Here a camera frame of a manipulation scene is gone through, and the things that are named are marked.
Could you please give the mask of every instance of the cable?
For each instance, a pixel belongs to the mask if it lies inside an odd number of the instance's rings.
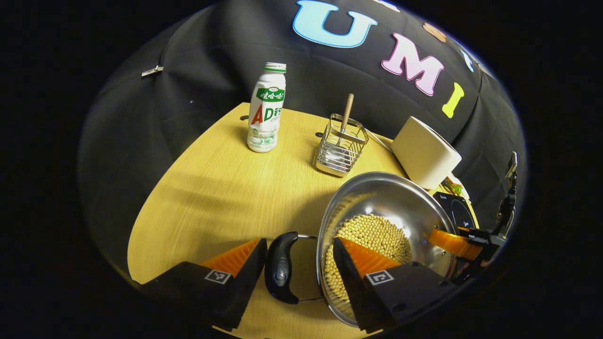
[[[394,152],[394,151],[391,150],[391,148],[387,147],[387,145],[385,145],[381,140],[379,140],[379,138],[377,138],[377,136],[374,135],[373,132],[367,130],[366,128],[365,128],[365,131],[367,131],[368,135],[370,135],[373,138],[373,140],[375,140],[377,143],[379,143],[379,145],[385,147],[386,150],[388,150],[388,151],[390,151],[392,153]]]

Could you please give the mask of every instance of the white plastic bottle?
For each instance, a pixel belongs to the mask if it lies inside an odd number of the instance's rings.
[[[266,62],[264,74],[253,89],[247,133],[247,145],[253,151],[265,153],[276,146],[285,100],[286,71],[284,63]]]

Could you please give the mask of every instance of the stainless steel bowl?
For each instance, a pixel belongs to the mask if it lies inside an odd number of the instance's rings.
[[[455,233],[442,207],[423,188],[391,173],[360,174],[343,184],[331,199],[318,234],[316,268],[318,284],[331,312],[342,322],[358,327],[349,302],[331,292],[324,277],[325,255],[342,222],[360,214],[380,215],[410,240],[413,261],[429,267],[442,277],[450,277],[454,255],[427,241],[434,227]]]

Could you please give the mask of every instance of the blue letter u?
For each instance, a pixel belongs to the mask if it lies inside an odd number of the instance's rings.
[[[370,17],[358,12],[349,11],[354,18],[350,31],[343,36],[333,34],[324,29],[329,12],[339,10],[339,7],[320,1],[300,0],[300,7],[293,20],[293,30],[305,39],[323,45],[352,48],[362,45],[368,34],[368,29],[377,22]]]

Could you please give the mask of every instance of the wire basket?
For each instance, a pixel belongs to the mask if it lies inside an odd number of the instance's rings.
[[[360,122],[348,119],[342,133],[342,120],[341,115],[331,114],[314,160],[314,166],[318,170],[338,177],[344,177],[350,172],[368,142],[367,131]]]

